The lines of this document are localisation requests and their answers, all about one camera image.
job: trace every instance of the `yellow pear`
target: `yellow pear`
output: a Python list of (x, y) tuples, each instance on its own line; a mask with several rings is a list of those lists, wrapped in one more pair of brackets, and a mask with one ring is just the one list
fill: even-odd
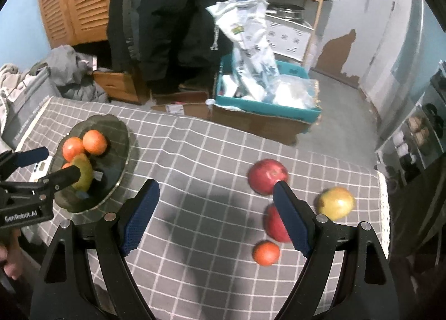
[(90, 160), (88, 160), (85, 154), (79, 154), (73, 158), (71, 164), (77, 166), (81, 171), (79, 181), (72, 185), (73, 189), (76, 191), (88, 191), (91, 182), (93, 182), (93, 167)]
[(318, 211), (325, 214), (331, 220), (338, 220), (349, 214), (355, 206), (355, 198), (345, 188), (335, 186), (319, 198)]

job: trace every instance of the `fruit plate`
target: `fruit plate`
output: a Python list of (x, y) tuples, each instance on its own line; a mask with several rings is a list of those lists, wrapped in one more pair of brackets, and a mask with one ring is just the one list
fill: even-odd
[(95, 209), (105, 202), (120, 184), (129, 161), (130, 140), (126, 124), (113, 115), (94, 115), (75, 125), (59, 143), (51, 163), (51, 173), (60, 170), (66, 163), (62, 155), (65, 141), (75, 136), (82, 138), (89, 130), (102, 133), (108, 147), (101, 156), (88, 155), (95, 173), (87, 192), (76, 191), (69, 186), (55, 194), (54, 201), (57, 205), (71, 213)]

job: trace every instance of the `wooden drawer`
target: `wooden drawer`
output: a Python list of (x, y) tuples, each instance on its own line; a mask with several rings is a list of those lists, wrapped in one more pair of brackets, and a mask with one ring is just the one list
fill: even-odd
[(144, 83), (128, 73), (93, 72), (93, 78), (112, 99), (133, 104), (145, 104), (147, 101)]

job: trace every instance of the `blue gripper pad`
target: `blue gripper pad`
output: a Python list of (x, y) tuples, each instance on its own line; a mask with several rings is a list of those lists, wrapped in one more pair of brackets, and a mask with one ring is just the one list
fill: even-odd
[(312, 251), (312, 241), (309, 239), (314, 235), (314, 223), (311, 220), (311, 215), (314, 216), (313, 211), (305, 201), (296, 198), (286, 182), (278, 182), (274, 185), (273, 201), (294, 248), (308, 258)]
[(45, 160), (48, 155), (50, 155), (50, 153), (46, 147), (22, 151), (16, 154), (14, 164), (19, 168), (24, 168), (25, 166), (36, 164), (42, 160)]
[(127, 200), (119, 211), (121, 252), (127, 256), (137, 249), (150, 218), (160, 200), (160, 186), (148, 179), (133, 199)]

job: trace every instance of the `teal box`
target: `teal box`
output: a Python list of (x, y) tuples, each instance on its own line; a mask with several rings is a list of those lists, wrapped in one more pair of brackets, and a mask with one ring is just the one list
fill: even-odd
[[(289, 74), (291, 76), (298, 76), (309, 79), (308, 73), (303, 67), (297, 64), (288, 62), (276, 61), (280, 74)], [(218, 95), (221, 88), (222, 76), (224, 74), (232, 73), (232, 56), (226, 55), (220, 62), (220, 72), (216, 85), (215, 101), (220, 106), (235, 106), (243, 111), (252, 112), (255, 114), (286, 117), (299, 121), (313, 124), (321, 114), (319, 107), (311, 109), (292, 108), (287, 106), (280, 106), (276, 104), (266, 104), (264, 102), (249, 101), (242, 98), (224, 97)]]

